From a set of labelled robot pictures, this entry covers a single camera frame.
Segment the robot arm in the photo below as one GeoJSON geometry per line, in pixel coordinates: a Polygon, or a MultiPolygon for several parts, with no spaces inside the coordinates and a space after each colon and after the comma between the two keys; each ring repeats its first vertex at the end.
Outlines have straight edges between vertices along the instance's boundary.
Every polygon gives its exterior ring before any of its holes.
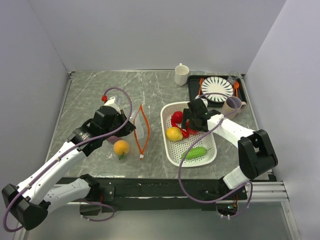
{"type": "MultiPolygon", "coordinates": [[[[37,227],[50,212],[69,202],[83,198],[94,199],[97,195],[103,194],[104,190],[100,188],[100,184],[88,174],[81,176],[70,184],[54,190],[51,189],[74,165],[101,147],[103,141],[111,136],[85,143],[70,151],[61,159],[59,156],[76,144],[118,129],[126,119],[124,112],[119,109],[116,103],[116,98],[111,97],[95,112],[93,118],[85,121],[81,127],[72,132],[58,152],[39,170],[17,186],[8,184],[3,188],[2,196],[6,207],[8,207],[13,198],[27,187],[27,190],[14,203],[14,207],[10,209],[11,214],[26,230],[37,227]],[[30,187],[29,183],[52,164],[54,165],[30,187]]],[[[127,136],[135,128],[128,121],[114,136],[127,136]]]]}
{"type": "MultiPolygon", "coordinates": [[[[217,127],[225,117],[217,110],[208,111],[200,98],[189,102],[188,107],[189,109],[183,111],[183,129],[189,120],[191,129],[208,132],[217,127]]],[[[254,180],[278,165],[277,156],[266,131],[254,131],[225,118],[213,132],[238,148],[239,166],[220,179],[225,185],[225,191],[254,180]]]]}

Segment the black and white plate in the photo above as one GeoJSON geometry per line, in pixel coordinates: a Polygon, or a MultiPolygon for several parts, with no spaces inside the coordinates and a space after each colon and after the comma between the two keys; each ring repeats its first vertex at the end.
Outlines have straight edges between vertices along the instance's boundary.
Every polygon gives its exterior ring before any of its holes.
{"type": "MultiPolygon", "coordinates": [[[[203,94],[220,93],[227,95],[228,97],[231,97],[234,94],[234,89],[230,82],[218,76],[206,78],[201,85],[201,91],[203,94]]],[[[227,100],[226,96],[219,94],[210,94],[205,97],[215,103],[223,103],[227,100]]]]}

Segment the black tray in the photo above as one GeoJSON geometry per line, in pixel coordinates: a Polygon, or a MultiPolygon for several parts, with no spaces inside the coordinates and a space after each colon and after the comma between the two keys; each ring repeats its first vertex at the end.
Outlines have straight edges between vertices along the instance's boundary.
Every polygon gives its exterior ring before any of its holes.
{"type": "MultiPolygon", "coordinates": [[[[227,75],[191,75],[187,79],[188,83],[188,89],[189,89],[189,100],[192,101],[196,98],[199,92],[199,83],[201,78],[209,78],[209,77],[220,77],[223,79],[228,79],[227,75]]],[[[242,86],[242,83],[240,79],[237,80],[239,83],[239,88],[238,88],[238,98],[241,99],[243,102],[247,102],[247,98],[244,92],[244,88],[242,86]]],[[[208,107],[214,107],[214,108],[220,108],[223,106],[223,102],[213,102],[208,100],[208,107]]]]}

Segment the white basket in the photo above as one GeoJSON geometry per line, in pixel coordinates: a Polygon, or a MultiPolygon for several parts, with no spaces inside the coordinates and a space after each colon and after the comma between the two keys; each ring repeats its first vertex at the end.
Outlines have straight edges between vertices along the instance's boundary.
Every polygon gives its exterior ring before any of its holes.
{"type": "MultiPolygon", "coordinates": [[[[171,125],[171,116],[174,112],[188,109],[188,101],[174,102],[165,105],[161,110],[161,125],[166,156],[169,161],[179,166],[182,154],[204,133],[199,132],[197,135],[190,135],[181,141],[170,141],[166,138],[166,131],[171,125]]],[[[195,147],[205,147],[208,151],[206,155],[199,156],[190,160],[184,160],[182,167],[197,167],[211,163],[217,156],[217,147],[213,134],[209,134],[198,142],[195,147]]]]}

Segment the cucumber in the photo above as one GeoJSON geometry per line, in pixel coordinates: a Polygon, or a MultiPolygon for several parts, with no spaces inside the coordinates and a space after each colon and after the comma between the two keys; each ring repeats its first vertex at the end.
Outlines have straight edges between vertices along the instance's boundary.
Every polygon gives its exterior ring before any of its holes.
{"type": "MultiPolygon", "coordinates": [[[[185,154],[186,154],[187,151],[185,151],[182,156],[181,156],[181,159],[184,158],[185,154]]],[[[190,159],[195,159],[197,157],[201,157],[201,156],[204,156],[207,154],[207,149],[203,146],[198,146],[198,147],[195,147],[195,148],[192,148],[188,154],[186,155],[185,159],[186,160],[190,160],[190,159]]]]}

